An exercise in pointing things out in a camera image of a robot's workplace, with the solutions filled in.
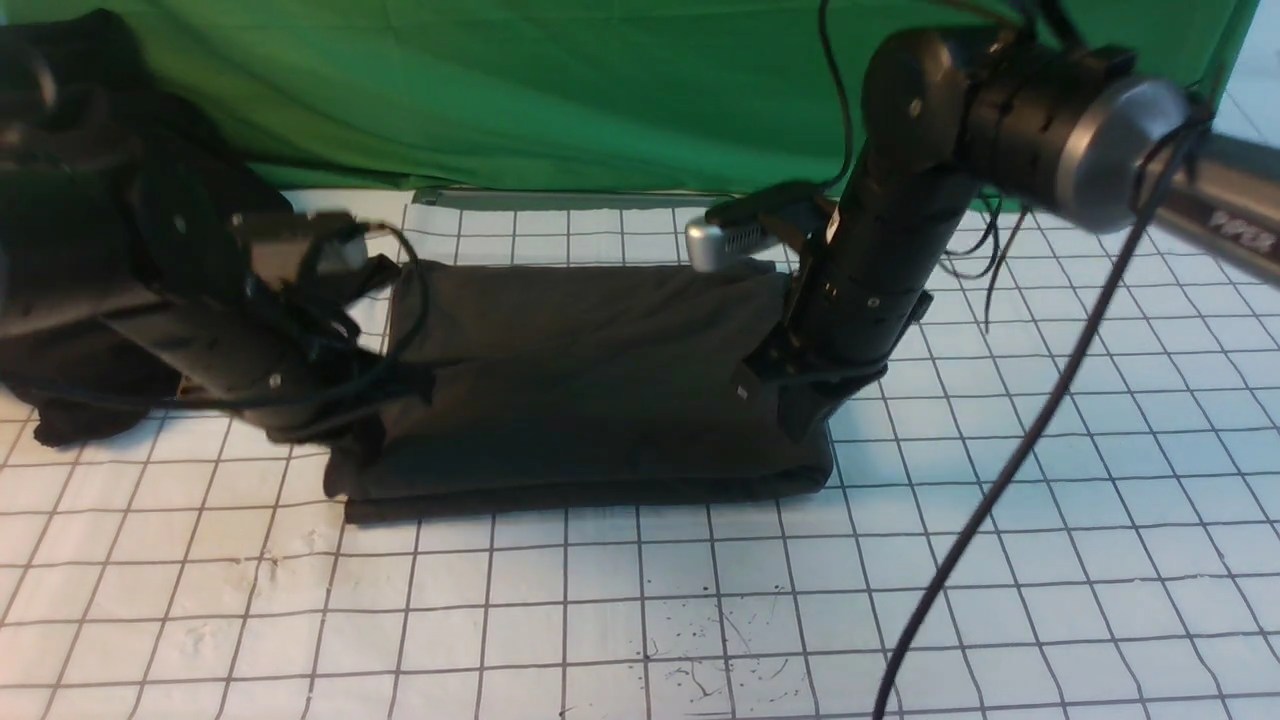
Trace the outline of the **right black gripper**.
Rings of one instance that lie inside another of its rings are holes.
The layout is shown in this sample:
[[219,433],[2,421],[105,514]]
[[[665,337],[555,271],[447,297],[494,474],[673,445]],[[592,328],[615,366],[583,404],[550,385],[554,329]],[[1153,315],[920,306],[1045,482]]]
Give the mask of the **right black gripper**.
[[931,301],[936,223],[922,211],[859,209],[829,201],[762,217],[797,250],[783,314],[740,365],[740,395],[776,396],[776,419],[805,439],[838,405],[887,372],[890,356]]

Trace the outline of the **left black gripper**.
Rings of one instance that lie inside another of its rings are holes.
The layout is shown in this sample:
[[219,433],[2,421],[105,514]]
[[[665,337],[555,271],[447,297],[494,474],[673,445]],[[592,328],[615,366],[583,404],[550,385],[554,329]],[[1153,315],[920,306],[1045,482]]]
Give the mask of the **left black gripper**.
[[280,300],[238,307],[180,305],[191,337],[180,365],[193,384],[188,409],[239,416],[284,439],[353,434],[388,404],[430,402],[435,368],[375,354],[340,309]]

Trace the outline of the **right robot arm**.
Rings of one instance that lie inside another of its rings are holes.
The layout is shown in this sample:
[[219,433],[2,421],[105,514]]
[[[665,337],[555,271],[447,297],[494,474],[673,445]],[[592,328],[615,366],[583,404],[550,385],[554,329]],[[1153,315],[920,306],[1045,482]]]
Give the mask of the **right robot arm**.
[[1175,133],[1201,110],[1135,60],[995,27],[887,37],[864,74],[867,137],[840,200],[810,192],[758,217],[801,264],[780,324],[735,374],[739,396],[776,388],[778,421],[801,439],[878,380],[983,188],[1094,234],[1149,222],[1277,279],[1277,150],[1211,135],[1175,167]]

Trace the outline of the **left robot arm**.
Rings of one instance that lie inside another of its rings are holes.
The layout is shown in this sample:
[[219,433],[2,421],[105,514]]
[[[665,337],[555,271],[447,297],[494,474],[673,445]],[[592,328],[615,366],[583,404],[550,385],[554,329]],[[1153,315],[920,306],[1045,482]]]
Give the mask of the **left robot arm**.
[[49,447],[105,439],[159,409],[224,413],[285,442],[379,433],[393,402],[428,404],[408,359],[384,354],[347,305],[392,277],[421,299],[416,256],[364,250],[392,225],[346,211],[220,211],[174,159],[128,146],[70,161],[50,147],[3,163],[3,388]]

